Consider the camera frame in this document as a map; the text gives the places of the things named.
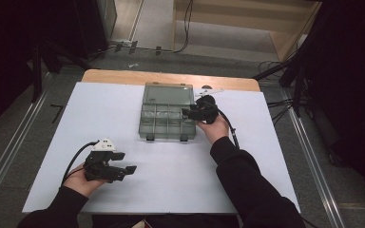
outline person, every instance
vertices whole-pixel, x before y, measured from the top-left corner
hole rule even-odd
[[[228,138],[229,127],[220,115],[212,124],[197,122],[212,144],[210,155],[217,164],[216,173],[227,196],[239,212],[244,228],[305,227],[296,206],[281,196],[265,179],[257,162],[248,152],[238,149]],[[73,173],[60,187],[57,196],[45,210],[25,216],[18,228],[78,227],[77,216],[88,197],[105,180],[85,179],[84,171]],[[236,216],[194,214],[187,216],[93,216],[94,228],[132,227],[144,219],[148,227],[239,227]]]

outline table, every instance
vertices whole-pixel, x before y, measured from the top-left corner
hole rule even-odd
[[[138,134],[143,84],[184,82],[203,91],[203,85],[224,91],[214,94],[229,117],[241,148],[250,148],[261,173],[298,208],[293,185],[282,156],[268,107],[257,81],[197,75],[138,71],[88,70],[72,92],[23,212],[47,207],[55,197],[67,164],[84,144],[110,138],[123,161],[110,165],[137,165],[122,182],[105,184],[82,212],[91,214],[235,214],[216,176],[203,132],[188,142],[147,142]],[[87,152],[75,162],[84,161]]]
[[[174,0],[176,21],[183,21],[190,0]],[[321,3],[305,0],[194,0],[191,22],[269,30],[277,55],[285,61],[308,33]]]

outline left hand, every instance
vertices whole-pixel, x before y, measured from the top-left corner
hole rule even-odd
[[[89,197],[96,189],[102,186],[107,180],[91,180],[87,181],[85,178],[85,169],[83,169],[83,164],[74,168],[71,172],[81,169],[72,175],[70,175],[64,182],[64,186],[75,190],[76,192]]]

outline black fabric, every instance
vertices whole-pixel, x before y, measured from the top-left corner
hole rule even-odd
[[[217,163],[217,174],[228,197],[244,222],[243,227],[305,227],[296,206],[266,180],[254,158],[224,137],[217,140],[210,152]],[[26,216],[19,228],[77,227],[77,214],[87,198],[61,187],[51,206]],[[236,228],[236,216],[158,215],[158,216],[93,216],[94,228],[125,228],[145,218],[153,228]]]

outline human hand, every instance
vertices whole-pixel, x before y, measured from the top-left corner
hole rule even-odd
[[[102,186],[107,180],[91,180],[87,181],[85,177],[85,169],[83,164],[74,168],[69,173],[72,173],[64,182],[64,186],[75,190],[76,192],[89,197],[96,189]]]
[[[196,122],[196,124],[203,130],[206,138],[211,144],[222,137],[229,136],[229,125],[221,115],[218,115],[212,124],[206,124],[203,122]]]

